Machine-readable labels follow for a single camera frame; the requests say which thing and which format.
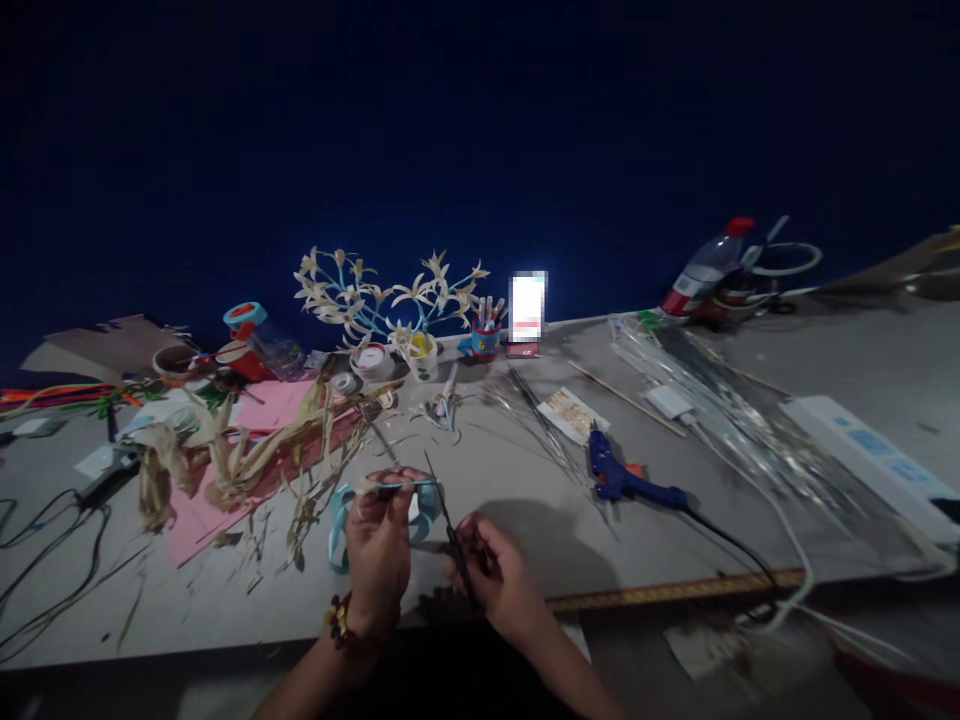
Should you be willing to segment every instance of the black scissors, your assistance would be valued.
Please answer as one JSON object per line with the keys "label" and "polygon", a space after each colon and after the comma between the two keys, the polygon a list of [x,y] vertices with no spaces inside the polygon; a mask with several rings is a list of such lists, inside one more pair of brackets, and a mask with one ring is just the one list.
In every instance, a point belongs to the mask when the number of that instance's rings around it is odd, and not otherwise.
{"label": "black scissors", "polygon": [[477,601],[477,595],[473,591],[473,583],[470,582],[470,571],[467,570],[467,556],[463,553],[463,546],[457,537],[457,531],[450,521],[450,513],[447,512],[447,503],[443,499],[443,492],[437,483],[437,476],[433,472],[433,464],[430,462],[430,456],[427,451],[423,451],[423,456],[427,459],[427,467],[430,468],[430,477],[433,479],[433,486],[437,489],[437,497],[440,498],[440,509],[443,511],[443,517],[447,521],[447,539],[450,541],[450,552],[453,553],[453,562],[457,566],[457,572],[463,578],[463,587],[467,591],[467,597],[470,598],[470,607],[473,610],[480,609],[480,603]]}

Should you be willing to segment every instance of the forearm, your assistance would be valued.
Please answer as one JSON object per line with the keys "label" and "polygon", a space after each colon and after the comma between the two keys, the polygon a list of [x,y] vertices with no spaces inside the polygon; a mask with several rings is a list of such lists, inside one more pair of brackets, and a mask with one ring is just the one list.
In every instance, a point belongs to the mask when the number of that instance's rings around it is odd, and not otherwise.
{"label": "forearm", "polygon": [[578,715],[591,720],[626,717],[556,620],[535,643],[520,650],[550,692]]}
{"label": "forearm", "polygon": [[376,657],[347,656],[323,635],[257,708],[252,720],[313,720],[344,690],[370,674]]}

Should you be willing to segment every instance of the left hand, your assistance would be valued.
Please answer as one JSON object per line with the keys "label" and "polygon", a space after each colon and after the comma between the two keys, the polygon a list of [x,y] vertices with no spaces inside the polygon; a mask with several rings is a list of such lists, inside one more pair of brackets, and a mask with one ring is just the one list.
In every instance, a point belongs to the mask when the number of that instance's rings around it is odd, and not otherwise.
{"label": "left hand", "polygon": [[425,478],[409,467],[371,473],[372,482],[404,487],[361,495],[350,509],[346,536],[353,595],[347,627],[358,637],[383,635],[400,617],[400,598],[410,582],[407,515],[415,488],[409,483]]}

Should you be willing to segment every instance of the power strip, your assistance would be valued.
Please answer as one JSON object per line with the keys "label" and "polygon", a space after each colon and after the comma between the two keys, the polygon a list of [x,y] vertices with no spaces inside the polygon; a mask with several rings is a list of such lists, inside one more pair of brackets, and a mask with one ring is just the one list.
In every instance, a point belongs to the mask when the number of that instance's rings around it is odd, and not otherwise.
{"label": "power strip", "polygon": [[780,404],[797,425],[930,541],[956,552],[960,495],[825,395]]}

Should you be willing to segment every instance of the cup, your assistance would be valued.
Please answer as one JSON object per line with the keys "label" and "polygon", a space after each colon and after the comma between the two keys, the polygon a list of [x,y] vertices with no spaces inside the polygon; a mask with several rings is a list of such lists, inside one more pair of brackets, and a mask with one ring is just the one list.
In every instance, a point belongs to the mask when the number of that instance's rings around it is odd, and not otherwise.
{"label": "cup", "polygon": [[410,372],[419,382],[434,382],[437,379],[437,339],[433,335],[427,335],[427,342],[430,349],[426,355],[414,357],[408,348],[404,357],[410,366]]}
{"label": "cup", "polygon": [[240,373],[250,382],[263,382],[264,380],[272,380],[274,377],[257,354],[247,347],[247,344],[242,340],[229,342],[218,352],[223,353],[217,355],[218,363]]}
{"label": "cup", "polygon": [[477,320],[474,318],[471,324],[473,331],[470,337],[470,349],[473,354],[484,361],[493,360],[500,352],[500,331],[503,329],[503,323],[497,323],[493,330],[481,330],[477,327]]}
{"label": "cup", "polygon": [[153,355],[153,369],[167,387],[183,387],[191,378],[190,363],[197,351],[189,345],[171,345]]}

